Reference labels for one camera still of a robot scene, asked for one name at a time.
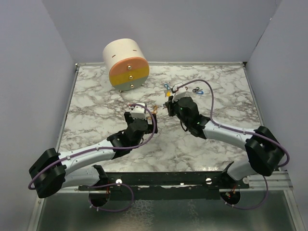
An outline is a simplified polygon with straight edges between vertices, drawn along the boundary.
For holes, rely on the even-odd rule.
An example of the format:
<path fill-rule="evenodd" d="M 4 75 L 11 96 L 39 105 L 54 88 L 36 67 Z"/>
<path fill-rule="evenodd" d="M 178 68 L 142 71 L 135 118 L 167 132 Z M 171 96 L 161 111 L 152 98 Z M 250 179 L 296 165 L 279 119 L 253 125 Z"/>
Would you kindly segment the blue S carabiner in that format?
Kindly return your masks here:
<path fill-rule="evenodd" d="M 167 89 L 167 90 L 170 90 L 170 86 L 168 84 L 164 84 L 164 87 Z"/>

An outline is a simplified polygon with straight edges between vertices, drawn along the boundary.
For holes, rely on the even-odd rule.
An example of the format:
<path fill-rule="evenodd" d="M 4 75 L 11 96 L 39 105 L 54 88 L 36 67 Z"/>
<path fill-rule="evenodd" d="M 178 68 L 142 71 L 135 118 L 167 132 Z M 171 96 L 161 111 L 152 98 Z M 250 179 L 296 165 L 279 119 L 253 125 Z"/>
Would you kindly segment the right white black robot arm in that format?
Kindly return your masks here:
<path fill-rule="evenodd" d="M 215 124 L 209 117 L 199 113 L 198 106 L 191 97 L 182 97 L 175 101 L 170 96 L 165 107 L 168 115 L 176 116 L 182 128 L 193 136 L 221 141 L 246 151 L 246 159 L 231 162 L 222 171 L 221 183 L 226 188 L 234 187 L 239 180 L 250 175 L 271 176 L 284 156 L 278 141 L 267 127 L 244 130 Z"/>

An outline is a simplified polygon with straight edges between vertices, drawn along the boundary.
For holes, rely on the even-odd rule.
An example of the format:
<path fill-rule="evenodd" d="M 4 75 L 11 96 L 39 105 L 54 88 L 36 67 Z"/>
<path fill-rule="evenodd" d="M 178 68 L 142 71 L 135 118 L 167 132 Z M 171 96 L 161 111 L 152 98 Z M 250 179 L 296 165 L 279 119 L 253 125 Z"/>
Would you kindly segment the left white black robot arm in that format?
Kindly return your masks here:
<path fill-rule="evenodd" d="M 68 176 L 74 171 L 123 157 L 149 142 L 143 140 L 144 135 L 152 137 L 158 132 L 156 114 L 150 113 L 151 120 L 145 114 L 134 112 L 125 112 L 124 116 L 127 128 L 97 144 L 62 153 L 54 148 L 45 150 L 29 169 L 31 182 L 28 189 L 35 190 L 39 198 L 49 197 L 69 182 Z"/>

